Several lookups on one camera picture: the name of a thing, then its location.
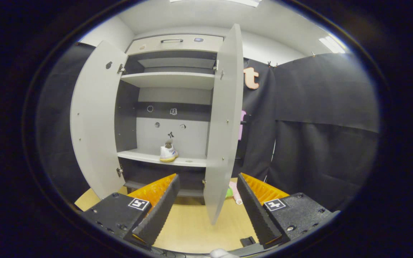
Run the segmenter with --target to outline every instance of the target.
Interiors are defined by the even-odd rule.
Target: cabinet door
[[[85,62],[71,101],[71,140],[77,163],[89,186],[103,199],[125,183],[114,136],[114,108],[127,55],[102,41]]]
[[[243,100],[243,49],[238,24],[218,51],[217,67],[203,191],[211,224],[216,223],[223,207],[237,151]]]

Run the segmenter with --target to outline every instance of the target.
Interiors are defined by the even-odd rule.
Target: shoe
[[[172,162],[178,157],[177,151],[173,148],[173,139],[169,139],[165,142],[165,145],[160,147],[160,161]]]

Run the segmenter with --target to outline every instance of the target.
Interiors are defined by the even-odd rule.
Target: white wall
[[[172,33],[198,33],[225,36],[228,31],[229,28],[220,27],[177,27],[153,30],[138,34],[135,38]],[[262,63],[267,63],[270,61],[271,64],[275,66],[276,64],[283,64],[295,59],[306,57],[306,55],[301,52],[298,52],[272,39],[258,36],[246,31],[242,31],[241,34],[243,39],[243,57],[245,58],[253,59]]]
[[[119,16],[114,16],[95,27],[79,42],[98,46],[101,41],[106,40],[113,46],[125,52],[134,37],[135,34],[133,34],[132,30],[121,20],[121,18]]]

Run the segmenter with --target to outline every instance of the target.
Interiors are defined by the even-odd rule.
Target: drawer
[[[172,34],[137,39],[130,45],[127,54],[141,54],[156,51],[206,51],[218,52],[223,37],[198,34]]]

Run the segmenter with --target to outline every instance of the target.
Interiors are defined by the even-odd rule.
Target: green object
[[[227,188],[226,198],[232,196],[234,196],[234,192],[232,191],[232,188],[229,186],[229,188]]]

